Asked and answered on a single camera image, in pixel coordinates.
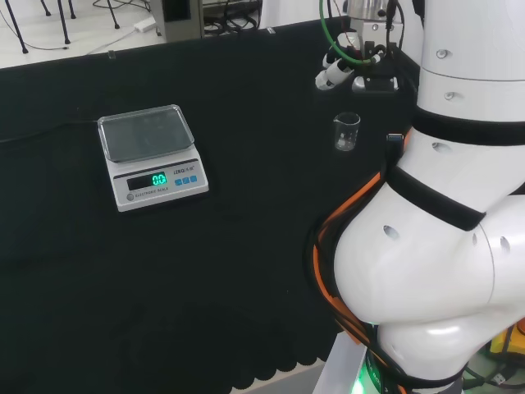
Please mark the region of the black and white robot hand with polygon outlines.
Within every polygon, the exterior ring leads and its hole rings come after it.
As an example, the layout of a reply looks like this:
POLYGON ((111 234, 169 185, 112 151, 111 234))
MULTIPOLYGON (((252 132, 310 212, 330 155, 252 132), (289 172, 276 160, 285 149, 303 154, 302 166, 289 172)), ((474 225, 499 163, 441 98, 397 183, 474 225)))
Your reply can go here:
POLYGON ((351 26, 343 21, 341 32, 334 38, 336 46, 329 48, 322 60, 322 69, 315 77, 321 91, 349 85, 355 93, 394 93, 399 78, 388 44, 379 34, 386 29, 383 22, 359 21, 351 26))

